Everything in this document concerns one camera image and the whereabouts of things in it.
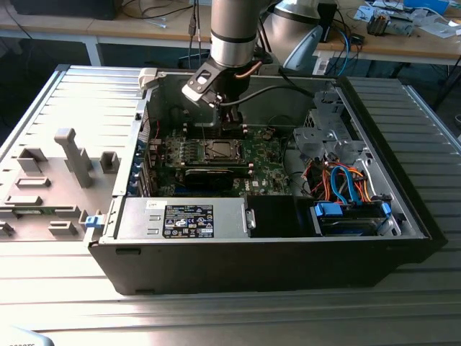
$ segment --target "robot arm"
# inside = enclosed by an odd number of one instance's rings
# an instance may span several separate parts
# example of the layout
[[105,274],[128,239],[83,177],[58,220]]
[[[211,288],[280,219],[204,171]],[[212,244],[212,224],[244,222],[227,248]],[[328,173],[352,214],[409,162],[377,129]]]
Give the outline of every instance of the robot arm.
[[[223,130],[242,123],[236,101],[248,89],[250,75],[257,69],[252,59],[259,16],[274,2],[277,1],[212,0],[210,59],[199,67],[182,92],[193,102],[203,100],[209,106],[217,107],[217,119]],[[303,58],[312,55],[320,40],[322,29],[316,27],[317,6],[318,0],[284,0],[276,6],[279,12],[279,19],[275,21],[277,29],[289,28],[279,41],[288,40],[293,28],[295,33],[305,36],[296,47],[291,47],[290,51],[294,50],[285,61],[285,65],[292,69],[303,66]],[[233,102],[232,106],[220,105]]]
[[[205,62],[183,87],[183,94],[193,102],[203,99],[211,107],[232,102],[248,89],[251,60],[261,10],[273,0],[213,0],[211,10],[211,52]],[[241,123],[237,107],[219,109],[223,129]]]

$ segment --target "power supply label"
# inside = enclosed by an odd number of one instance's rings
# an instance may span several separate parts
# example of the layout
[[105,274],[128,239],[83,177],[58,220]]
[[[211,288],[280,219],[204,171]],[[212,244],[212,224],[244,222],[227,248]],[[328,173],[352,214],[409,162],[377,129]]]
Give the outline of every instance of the power supply label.
[[167,205],[164,238],[213,238],[212,205]]

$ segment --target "motherboard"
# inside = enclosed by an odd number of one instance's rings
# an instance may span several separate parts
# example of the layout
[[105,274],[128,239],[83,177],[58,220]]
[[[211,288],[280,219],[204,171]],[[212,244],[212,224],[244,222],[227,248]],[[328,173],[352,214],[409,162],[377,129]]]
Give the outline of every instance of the motherboard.
[[283,139],[274,132],[254,128],[239,139],[206,139],[173,130],[151,146],[153,195],[291,195],[282,166]]

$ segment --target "sticker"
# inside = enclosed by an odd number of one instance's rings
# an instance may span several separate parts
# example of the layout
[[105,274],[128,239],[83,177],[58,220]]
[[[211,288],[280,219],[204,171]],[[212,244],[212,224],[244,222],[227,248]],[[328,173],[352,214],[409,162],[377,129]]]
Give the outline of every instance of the sticker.
[[214,237],[212,205],[166,205],[166,201],[161,202],[165,202],[164,238]]
[[41,214],[40,210],[15,210],[15,214]]
[[148,200],[146,202],[146,209],[165,209],[166,201],[165,200]]

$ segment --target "blue cable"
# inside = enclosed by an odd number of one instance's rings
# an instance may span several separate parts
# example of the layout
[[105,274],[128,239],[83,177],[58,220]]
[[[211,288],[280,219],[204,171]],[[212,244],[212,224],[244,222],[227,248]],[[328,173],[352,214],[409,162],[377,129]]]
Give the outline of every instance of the blue cable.
[[344,69],[346,69],[346,65],[347,65],[347,61],[349,60],[349,52],[351,51],[351,46],[349,45],[349,40],[347,40],[347,36],[344,32],[342,32],[341,30],[338,30],[339,33],[341,35],[343,35],[344,37],[344,40],[346,42],[346,59],[344,59],[344,64],[343,64],[343,68],[340,70],[340,72],[338,73],[338,76],[342,75],[343,72],[344,72]]
[[354,179],[352,178],[351,172],[349,172],[348,169],[341,167],[341,166],[336,166],[333,168],[331,171],[331,189],[333,190],[333,193],[342,201],[342,203],[347,204],[347,199],[338,191],[338,188],[336,187],[336,174],[338,173],[339,170],[344,171],[347,179],[347,187],[349,188],[349,194],[351,195],[351,200],[355,202],[357,205],[361,205],[362,201],[359,199],[359,196],[355,192],[354,189]]

